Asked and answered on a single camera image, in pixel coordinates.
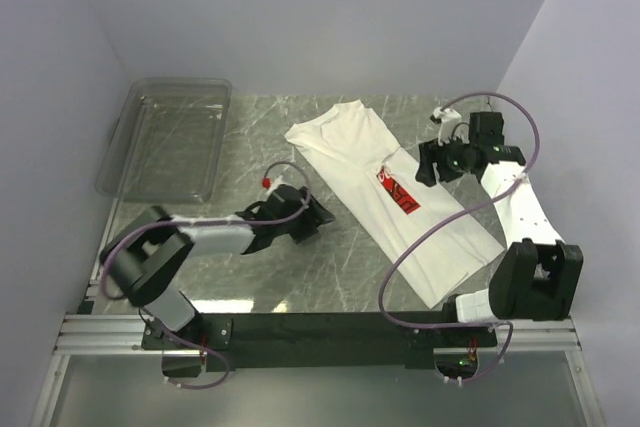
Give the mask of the white t-shirt red print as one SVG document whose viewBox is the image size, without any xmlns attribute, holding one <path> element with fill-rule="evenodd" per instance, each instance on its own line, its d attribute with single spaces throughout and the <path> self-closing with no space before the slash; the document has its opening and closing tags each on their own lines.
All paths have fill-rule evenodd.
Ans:
<svg viewBox="0 0 640 427">
<path fill-rule="evenodd" d="M 442 186 L 415 179 L 417 161 L 361 101 L 334 105 L 285 134 L 389 258 L 463 207 Z M 473 217 L 439 230 L 398 271 L 434 307 L 503 251 Z"/>
</svg>

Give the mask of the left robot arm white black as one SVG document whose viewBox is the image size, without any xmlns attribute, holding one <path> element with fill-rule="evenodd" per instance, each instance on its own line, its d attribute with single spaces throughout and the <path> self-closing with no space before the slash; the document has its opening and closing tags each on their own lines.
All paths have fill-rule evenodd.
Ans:
<svg viewBox="0 0 640 427">
<path fill-rule="evenodd" d="M 280 236 L 299 244 L 336 217 L 305 187 L 280 184 L 264 200 L 223 218 L 172 216 L 152 206 L 114 237 L 99 254 L 101 287 L 115 282 L 121 296 L 164 324 L 176 348 L 207 341 L 202 315 L 171 286 L 190 257 L 249 255 L 270 247 Z"/>
</svg>

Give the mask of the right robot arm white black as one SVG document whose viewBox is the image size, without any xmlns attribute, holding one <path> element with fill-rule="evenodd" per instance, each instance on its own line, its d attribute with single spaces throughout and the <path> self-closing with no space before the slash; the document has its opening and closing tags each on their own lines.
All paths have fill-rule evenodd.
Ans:
<svg viewBox="0 0 640 427">
<path fill-rule="evenodd" d="M 433 187 L 474 175 L 495 201 L 507 247 L 488 287 L 457 296 L 456 311 L 441 318 L 442 340 L 452 346 L 464 344 L 475 322 L 566 319 L 583 253 L 579 246 L 565 243 L 549 222 L 525 172 L 524 155 L 504 142 L 502 115 L 471 114 L 467 135 L 459 133 L 464 121 L 452 108 L 435 109 L 431 119 L 439 132 L 419 146 L 416 180 Z"/>
</svg>

